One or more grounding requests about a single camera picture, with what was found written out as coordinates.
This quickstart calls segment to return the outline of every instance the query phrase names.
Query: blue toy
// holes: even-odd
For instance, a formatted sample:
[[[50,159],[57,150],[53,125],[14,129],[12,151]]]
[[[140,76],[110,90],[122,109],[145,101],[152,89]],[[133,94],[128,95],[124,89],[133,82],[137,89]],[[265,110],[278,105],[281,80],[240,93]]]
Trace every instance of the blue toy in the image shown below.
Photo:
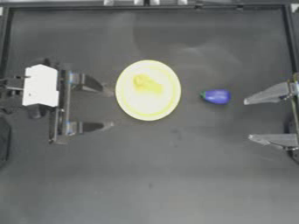
[[[214,104],[226,104],[230,99],[229,91],[225,89],[212,89],[202,91],[200,97],[210,103]]]

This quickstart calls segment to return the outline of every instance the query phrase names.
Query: black surface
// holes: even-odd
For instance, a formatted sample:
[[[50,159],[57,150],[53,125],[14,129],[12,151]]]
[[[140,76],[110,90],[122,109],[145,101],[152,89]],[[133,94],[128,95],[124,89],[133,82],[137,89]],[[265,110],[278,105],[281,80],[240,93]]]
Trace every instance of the black surface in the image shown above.
[[[48,121],[20,111],[10,164],[0,172],[1,223],[288,223],[299,212],[297,165],[246,140],[280,133],[289,102],[242,106],[290,75],[280,11],[17,11],[6,75],[40,57],[113,84],[137,60],[160,60],[181,101],[157,122],[114,99],[78,95],[73,117],[116,127],[48,145]],[[226,106],[198,92],[226,88]]]

